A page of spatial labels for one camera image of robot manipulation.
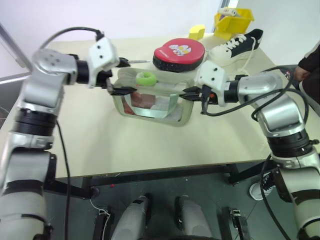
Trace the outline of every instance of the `red lid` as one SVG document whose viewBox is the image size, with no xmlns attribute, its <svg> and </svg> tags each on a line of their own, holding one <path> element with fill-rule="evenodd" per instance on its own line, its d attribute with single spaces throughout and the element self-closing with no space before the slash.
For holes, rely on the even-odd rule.
<svg viewBox="0 0 320 240">
<path fill-rule="evenodd" d="M 193 39 L 176 38 L 154 50 L 154 55 L 165 62 L 174 64 L 193 64 L 205 54 L 204 46 Z"/>
</svg>

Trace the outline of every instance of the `yellow basket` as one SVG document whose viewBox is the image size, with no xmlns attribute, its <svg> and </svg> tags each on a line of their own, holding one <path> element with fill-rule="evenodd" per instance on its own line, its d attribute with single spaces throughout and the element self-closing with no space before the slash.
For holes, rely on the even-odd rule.
<svg viewBox="0 0 320 240">
<path fill-rule="evenodd" d="M 214 16 L 214 35 L 229 40 L 234 34 L 244 34 L 254 16 L 250 9 L 235 8 L 240 16 L 225 16 L 220 20 L 221 14 Z"/>
</svg>

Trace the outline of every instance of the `clear plastic container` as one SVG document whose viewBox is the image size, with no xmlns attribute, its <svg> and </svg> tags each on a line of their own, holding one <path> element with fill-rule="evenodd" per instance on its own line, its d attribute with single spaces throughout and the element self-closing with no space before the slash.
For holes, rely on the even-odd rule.
<svg viewBox="0 0 320 240">
<path fill-rule="evenodd" d="M 137 84 L 137 74 L 142 72 L 152 73 L 156 78 L 155 84 Z M 118 71 L 114 87 L 132 87 L 137 91 L 113 96 L 113 101 L 117 111 L 125 117 L 179 127 L 188 122 L 194 104 L 179 95 L 192 86 L 194 80 L 179 73 L 125 67 Z"/>
</svg>

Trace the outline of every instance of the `white wall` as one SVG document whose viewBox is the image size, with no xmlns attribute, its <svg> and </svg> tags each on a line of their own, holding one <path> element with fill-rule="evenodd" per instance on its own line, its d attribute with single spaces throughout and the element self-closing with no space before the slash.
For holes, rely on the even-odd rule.
<svg viewBox="0 0 320 240">
<path fill-rule="evenodd" d="M 248 31 L 264 31 L 260 47 L 276 65 L 297 64 L 320 40 L 320 0 L 239 0 L 253 12 Z"/>
<path fill-rule="evenodd" d="M 205 24 L 210 32 L 221 0 L 0 0 L 0 22 L 30 58 L 53 33 L 86 26 L 109 38 L 187 34 Z M 59 40 L 89 40 L 92 33 L 70 32 Z"/>
</svg>

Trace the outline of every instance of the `dark floor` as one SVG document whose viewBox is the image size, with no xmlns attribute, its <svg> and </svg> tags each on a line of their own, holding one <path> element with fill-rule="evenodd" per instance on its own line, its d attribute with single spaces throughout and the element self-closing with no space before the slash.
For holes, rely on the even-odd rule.
<svg viewBox="0 0 320 240">
<path fill-rule="evenodd" d="M 239 170 L 251 166 L 252 163 L 238 164 Z M 136 197 L 145 193 L 153 196 L 152 216 L 146 234 L 149 236 L 180 235 L 181 232 L 174 224 L 174 200 L 176 196 L 189 195 L 201 207 L 211 227 L 213 236 L 218 239 L 230 240 L 240 238 L 234 228 L 231 227 L 231 235 L 228 228 L 219 227 L 218 217 L 228 207 L 238 208 L 247 217 L 248 227 L 254 240 L 282 240 L 284 239 L 269 216 L 262 201 L 255 201 L 248 195 L 248 189 L 254 178 L 248 179 L 235 186 L 228 185 L 227 175 L 207 174 L 189 177 L 179 177 L 162 180 L 142 181 L 116 184 L 99 187 L 101 193 L 92 202 L 99 207 L 111 207 L 115 213 L 113 231 L 122 212 Z M 72 179 L 72 183 L 79 185 L 80 178 Z M 52 240 L 63 238 L 64 214 L 66 198 L 64 196 L 46 193 L 48 217 L 54 227 Z M 290 203 L 282 201 L 277 191 L 267 197 L 279 222 L 291 239 L 296 239 L 296 226 L 294 223 L 293 208 Z M 94 230 L 94 222 L 97 211 L 92 208 L 89 200 L 77 198 L 71 199 L 69 216 L 69 239 L 91 240 Z"/>
</svg>

